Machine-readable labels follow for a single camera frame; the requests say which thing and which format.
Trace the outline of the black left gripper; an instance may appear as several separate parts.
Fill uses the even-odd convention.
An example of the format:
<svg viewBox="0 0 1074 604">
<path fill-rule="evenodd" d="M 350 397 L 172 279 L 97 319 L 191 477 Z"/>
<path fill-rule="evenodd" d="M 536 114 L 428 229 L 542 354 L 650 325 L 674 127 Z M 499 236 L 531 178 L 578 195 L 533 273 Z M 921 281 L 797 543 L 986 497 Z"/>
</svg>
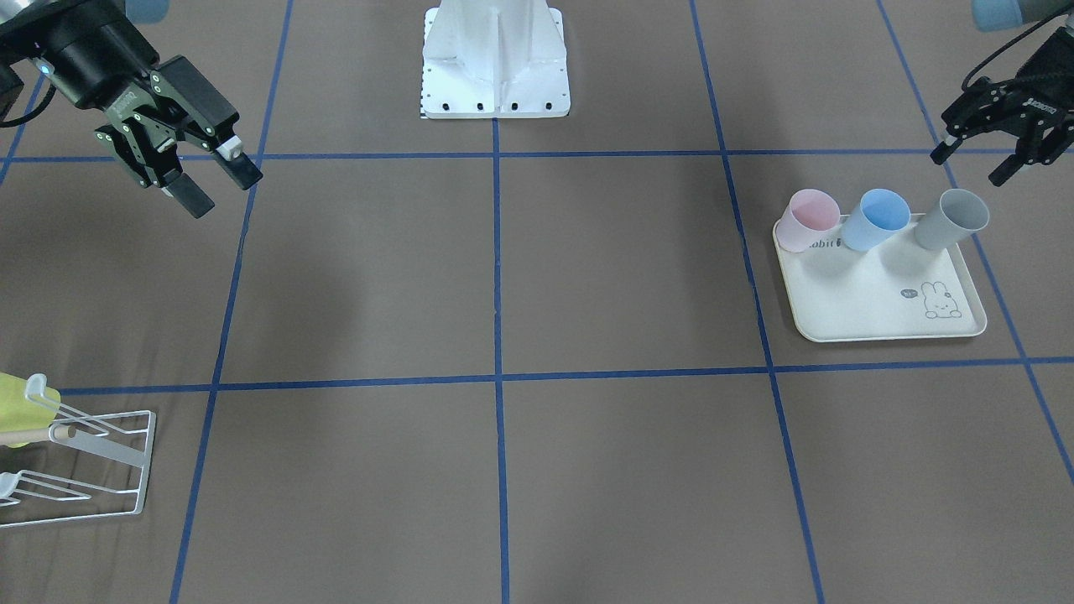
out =
<svg viewBox="0 0 1074 604">
<path fill-rule="evenodd" d="M 1071 146 L 1071 26 L 1063 24 L 1019 69 L 1012 80 L 993 81 L 978 72 L 1030 34 L 1024 31 L 995 51 L 966 76 L 962 94 L 942 113 L 946 136 L 930 153 L 943 166 L 970 138 L 985 133 L 1016 136 L 1008 155 L 988 179 L 1004 186 L 1021 169 L 1051 166 Z"/>
</svg>

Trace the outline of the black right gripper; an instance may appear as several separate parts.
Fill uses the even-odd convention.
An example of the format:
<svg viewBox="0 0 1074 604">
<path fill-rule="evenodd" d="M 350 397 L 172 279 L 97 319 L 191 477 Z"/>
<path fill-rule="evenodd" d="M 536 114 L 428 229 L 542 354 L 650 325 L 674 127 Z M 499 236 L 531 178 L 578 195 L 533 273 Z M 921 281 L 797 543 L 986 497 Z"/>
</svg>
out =
<svg viewBox="0 0 1074 604">
<path fill-rule="evenodd" d="M 137 186 L 162 189 L 200 219 L 216 204 L 185 174 L 177 145 L 212 158 L 241 190 L 263 179 L 235 133 L 236 107 L 184 56 L 161 60 L 124 1 L 4 1 L 3 114 L 23 91 L 14 71 L 31 62 L 49 81 L 39 105 L 4 128 L 30 123 L 62 95 L 73 107 L 97 110 L 107 123 L 95 135 Z"/>
</svg>

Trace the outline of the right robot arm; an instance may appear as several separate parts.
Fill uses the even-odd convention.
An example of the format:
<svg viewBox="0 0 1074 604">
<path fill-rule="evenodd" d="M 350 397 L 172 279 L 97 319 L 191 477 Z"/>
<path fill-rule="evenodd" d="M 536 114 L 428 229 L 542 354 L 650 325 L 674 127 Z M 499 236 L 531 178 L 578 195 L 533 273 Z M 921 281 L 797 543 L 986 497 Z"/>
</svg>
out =
<svg viewBox="0 0 1074 604">
<path fill-rule="evenodd" d="M 161 60 L 137 30 L 157 23 L 166 1 L 4 1 L 1 4 L 3 114 L 23 91 L 15 64 L 28 61 L 49 81 L 37 107 L 4 128 L 34 120 L 62 95 L 73 107 L 93 107 L 106 118 L 97 142 L 124 166 L 139 187 L 176 199 L 191 216 L 214 206 L 209 195 L 185 174 L 177 146 L 211 153 L 230 179 L 247 190 L 262 172 L 235 133 L 236 107 L 184 56 Z"/>
</svg>

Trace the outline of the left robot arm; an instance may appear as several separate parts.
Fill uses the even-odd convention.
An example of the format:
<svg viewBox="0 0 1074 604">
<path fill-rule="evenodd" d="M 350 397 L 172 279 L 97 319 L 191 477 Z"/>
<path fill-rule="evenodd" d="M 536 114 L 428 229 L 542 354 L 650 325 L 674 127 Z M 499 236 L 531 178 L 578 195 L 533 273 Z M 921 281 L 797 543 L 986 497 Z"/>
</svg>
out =
<svg viewBox="0 0 1074 604">
<path fill-rule="evenodd" d="M 973 1 L 975 27 L 982 32 L 1028 29 L 1008 40 L 964 76 L 962 94 L 941 115 L 945 136 L 930 154 L 933 164 L 944 164 L 970 138 L 1007 133 L 1016 138 L 1015 150 L 990 173 L 1000 187 L 1017 173 L 1035 166 L 1051 166 L 1071 146 L 1073 138 L 1073 35 L 1070 1 Z M 1059 17 L 1064 24 L 1008 80 L 989 80 L 982 69 L 1004 51 Z"/>
</svg>

